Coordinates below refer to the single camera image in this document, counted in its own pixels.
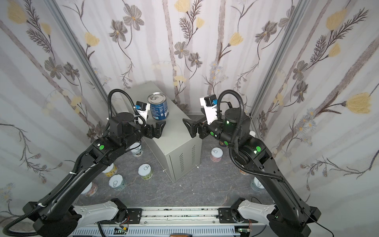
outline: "can lid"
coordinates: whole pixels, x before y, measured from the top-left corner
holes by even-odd
[[[140,147],[138,147],[138,146],[139,146],[139,142],[135,142],[135,143],[133,143],[133,144],[129,147],[129,149],[132,149],[132,152],[133,152],[133,153],[137,153],[138,151],[141,150],[141,146],[140,146]]]
[[[261,188],[261,189],[264,189],[265,187],[263,186],[263,184],[261,184],[261,182],[257,179],[257,177],[254,177],[254,184],[255,186],[257,186],[258,188]]]
[[[138,168],[138,174],[141,176],[146,176],[151,172],[151,167],[149,164],[143,164]]]
[[[215,147],[212,149],[211,154],[216,158],[220,158],[222,157],[223,152],[221,148]]]
[[[111,171],[114,167],[114,164],[112,163],[110,166],[108,166],[102,173],[108,173],[109,171]]]
[[[160,92],[149,95],[147,101],[151,104],[160,104],[166,100],[166,96]]]
[[[112,188],[115,188],[115,187],[118,187],[122,184],[122,181],[123,181],[123,177],[121,176],[121,174],[116,174],[116,175],[113,175],[110,179],[109,179],[109,186],[112,187]]]
[[[92,188],[92,182],[87,185],[87,187],[83,190],[83,192],[81,192],[81,194],[88,193],[88,191],[91,190],[91,188]]]

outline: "label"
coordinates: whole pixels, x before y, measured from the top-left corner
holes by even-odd
[[[159,105],[150,104],[151,115],[155,120],[164,120],[168,116],[167,101]]]

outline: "cup lid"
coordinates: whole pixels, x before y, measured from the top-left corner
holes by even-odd
[[[223,152],[221,148],[215,147],[212,149],[211,154],[216,158],[220,158],[222,157]]]
[[[151,172],[151,167],[149,164],[143,164],[138,168],[138,174],[141,176],[146,176]]]
[[[114,167],[114,164],[112,163],[110,166],[108,166],[102,173],[108,173],[109,171],[111,171]]]

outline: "ventilation slots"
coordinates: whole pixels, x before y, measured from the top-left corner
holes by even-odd
[[[195,148],[196,145],[194,145],[192,147],[192,164],[195,164],[195,152],[196,152],[196,148]]]
[[[183,153],[179,157],[179,162],[180,162],[180,170],[183,172],[184,171],[184,159],[183,159]]]

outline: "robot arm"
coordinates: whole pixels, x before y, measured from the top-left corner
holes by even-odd
[[[113,91],[108,96],[108,105]],[[127,210],[118,199],[109,202],[81,208],[72,206],[75,199],[87,187],[87,185],[118,157],[128,152],[126,150],[142,137],[160,138],[165,121],[156,122],[156,127],[146,124],[146,118],[142,126],[136,124],[135,115],[131,113],[118,113],[110,116],[109,123],[103,137],[95,140],[77,158],[73,170],[59,183],[49,194],[38,202],[28,202],[23,211],[25,214],[4,227],[3,233],[10,236],[68,236],[75,228],[84,226],[94,221],[114,220],[122,222],[127,216]],[[16,223],[29,218],[36,232],[18,233],[9,228]]]
[[[234,95],[240,107],[227,109],[221,119],[219,105],[225,94]],[[267,206],[240,198],[231,207],[233,219],[236,222],[252,219],[267,223],[280,237],[309,236],[307,223],[317,221],[321,212],[297,195],[284,179],[270,150],[263,141],[251,135],[250,118],[244,112],[241,96],[235,91],[226,90],[218,99],[210,95],[201,98],[200,103],[204,106],[204,118],[198,121],[183,119],[191,137],[198,133],[204,139],[210,134],[226,144],[232,162],[239,169],[255,175],[275,202],[275,205]]]

